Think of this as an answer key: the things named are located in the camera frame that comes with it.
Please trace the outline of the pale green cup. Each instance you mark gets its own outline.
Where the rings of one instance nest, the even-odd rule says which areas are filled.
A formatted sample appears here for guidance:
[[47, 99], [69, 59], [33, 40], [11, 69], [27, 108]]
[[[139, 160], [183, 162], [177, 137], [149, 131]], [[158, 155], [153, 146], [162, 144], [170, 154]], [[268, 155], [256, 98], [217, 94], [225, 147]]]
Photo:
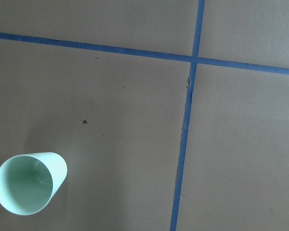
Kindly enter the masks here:
[[56, 153], [20, 154], [0, 166], [0, 204], [9, 212], [29, 216], [51, 201], [67, 176], [67, 164]]

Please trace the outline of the long blue tape strip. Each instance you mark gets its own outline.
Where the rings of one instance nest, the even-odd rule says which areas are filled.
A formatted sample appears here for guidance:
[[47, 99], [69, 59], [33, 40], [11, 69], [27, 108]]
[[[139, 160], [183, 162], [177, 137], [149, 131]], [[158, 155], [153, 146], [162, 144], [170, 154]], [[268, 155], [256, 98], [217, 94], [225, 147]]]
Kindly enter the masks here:
[[189, 70], [189, 76], [188, 76], [188, 87], [187, 87], [186, 99], [185, 99], [183, 127], [182, 127], [181, 139], [180, 139], [180, 148], [179, 148], [179, 156], [178, 156], [178, 164], [177, 164], [177, 176], [176, 176], [173, 202], [172, 202], [172, 210], [171, 210], [171, 220], [170, 220], [171, 231], [175, 231], [177, 229], [190, 116], [191, 116], [191, 110], [192, 110], [192, 99], [193, 99], [194, 84], [195, 84], [195, 79], [196, 79], [196, 70], [197, 70], [197, 64], [198, 64], [198, 54], [199, 54], [205, 2], [206, 2], [205, 0], [200, 0], [198, 2], [198, 7], [197, 7], [197, 19], [196, 19], [194, 39], [193, 39], [190, 70]]

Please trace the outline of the crossing blue tape strip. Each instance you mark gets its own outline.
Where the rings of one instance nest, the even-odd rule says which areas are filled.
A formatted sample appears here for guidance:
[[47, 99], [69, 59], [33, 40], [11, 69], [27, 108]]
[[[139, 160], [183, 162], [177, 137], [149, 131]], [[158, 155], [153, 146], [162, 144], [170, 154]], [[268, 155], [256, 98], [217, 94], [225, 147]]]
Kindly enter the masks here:
[[198, 64], [231, 67], [231, 68], [237, 68], [237, 69], [289, 75], [289, 68], [259, 65], [259, 64], [249, 64], [249, 63], [218, 60], [218, 59], [203, 58], [203, 57], [193, 58], [187, 55], [179, 55], [179, 54], [164, 53], [164, 52], [157, 52], [157, 51], [145, 51], [145, 50], [138, 50], [138, 49], [98, 45], [98, 44], [91, 44], [91, 43], [82, 43], [82, 42], [67, 41], [67, 40], [56, 40], [56, 39], [51, 39], [51, 38], [16, 35], [16, 34], [1, 33], [1, 32], [0, 32], [0, 39], [54, 45], [54, 46], [69, 47], [69, 48], [76, 48], [76, 49], [83, 49], [83, 50], [119, 53], [119, 54], [165, 59], [165, 60], [180, 61], [180, 62], [187, 62], [187, 63], [195, 61]]

